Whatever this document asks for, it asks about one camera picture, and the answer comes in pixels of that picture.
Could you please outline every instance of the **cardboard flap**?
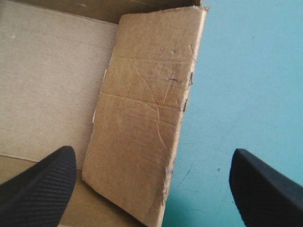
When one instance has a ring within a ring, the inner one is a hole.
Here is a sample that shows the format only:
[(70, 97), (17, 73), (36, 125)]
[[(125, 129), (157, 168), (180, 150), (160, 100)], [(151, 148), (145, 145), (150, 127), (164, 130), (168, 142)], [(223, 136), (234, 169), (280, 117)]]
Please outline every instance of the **cardboard flap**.
[(149, 227), (162, 223), (205, 17), (123, 15), (102, 84), (83, 179)]

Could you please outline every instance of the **floor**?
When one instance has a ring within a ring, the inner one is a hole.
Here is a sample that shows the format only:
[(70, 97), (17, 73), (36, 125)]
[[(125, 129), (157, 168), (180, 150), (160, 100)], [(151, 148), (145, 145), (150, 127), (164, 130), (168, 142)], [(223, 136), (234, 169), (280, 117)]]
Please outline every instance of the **floor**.
[(243, 227), (229, 189), (246, 148), (303, 185), (303, 1), (211, 7), (163, 227)]

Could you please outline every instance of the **flat cardboard sheet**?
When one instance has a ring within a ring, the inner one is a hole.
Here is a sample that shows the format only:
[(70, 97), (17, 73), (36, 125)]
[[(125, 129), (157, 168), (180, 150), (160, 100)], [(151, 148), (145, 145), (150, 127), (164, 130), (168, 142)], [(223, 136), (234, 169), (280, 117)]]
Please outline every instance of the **flat cardboard sheet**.
[(39, 161), (63, 145), (82, 167), (117, 25), (0, 2), (0, 154)]
[(118, 24), (121, 15), (199, 5), (200, 0), (17, 0)]
[[(34, 162), (0, 156), (0, 184), (31, 167)], [(81, 180), (77, 182), (71, 201), (59, 227), (143, 227), (125, 211), (94, 192)]]
[(83, 179), (148, 227), (160, 227), (206, 10), (121, 17)]

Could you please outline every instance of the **cardboard box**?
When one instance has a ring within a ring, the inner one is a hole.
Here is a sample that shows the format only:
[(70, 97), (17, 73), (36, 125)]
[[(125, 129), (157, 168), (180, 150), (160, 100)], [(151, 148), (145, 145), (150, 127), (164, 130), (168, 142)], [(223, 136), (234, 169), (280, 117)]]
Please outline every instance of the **cardboard box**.
[[(169, 8), (195, 4), (192, 0), (2, 1), (0, 183), (60, 146), (71, 145), (79, 171), (61, 226), (143, 226), (140, 222), (160, 226), (207, 11), (203, 7)], [(122, 14), (159, 9), (169, 10), (126, 15), (119, 28), (114, 24)], [(153, 71), (154, 77), (146, 77)], [(120, 97), (119, 101), (112, 95)], [(97, 104), (85, 180), (139, 221), (81, 179)], [(143, 127), (132, 128), (134, 117)], [(117, 119), (126, 128), (117, 127)], [(109, 125), (107, 133), (104, 127)], [(121, 135), (125, 130), (131, 133), (120, 137), (120, 147), (127, 155), (116, 149), (110, 154), (114, 133)], [(135, 130), (140, 136), (132, 133)], [(99, 154), (108, 165), (98, 168), (92, 154), (101, 151), (100, 142), (106, 135), (106, 149)], [(127, 165), (121, 165), (123, 159)], [(138, 162), (142, 172), (127, 177), (137, 170), (134, 163)], [(111, 177), (97, 178), (93, 169), (108, 170), (104, 173)], [(126, 192), (122, 197), (118, 196), (121, 190)]]

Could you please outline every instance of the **blue floor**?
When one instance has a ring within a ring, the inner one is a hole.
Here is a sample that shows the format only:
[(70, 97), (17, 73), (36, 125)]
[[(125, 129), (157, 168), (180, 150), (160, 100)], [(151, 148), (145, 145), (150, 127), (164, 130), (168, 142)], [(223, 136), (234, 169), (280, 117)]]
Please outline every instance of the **blue floor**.
[(303, 185), (303, 0), (211, 7), (163, 227), (243, 227), (229, 189), (235, 148)]

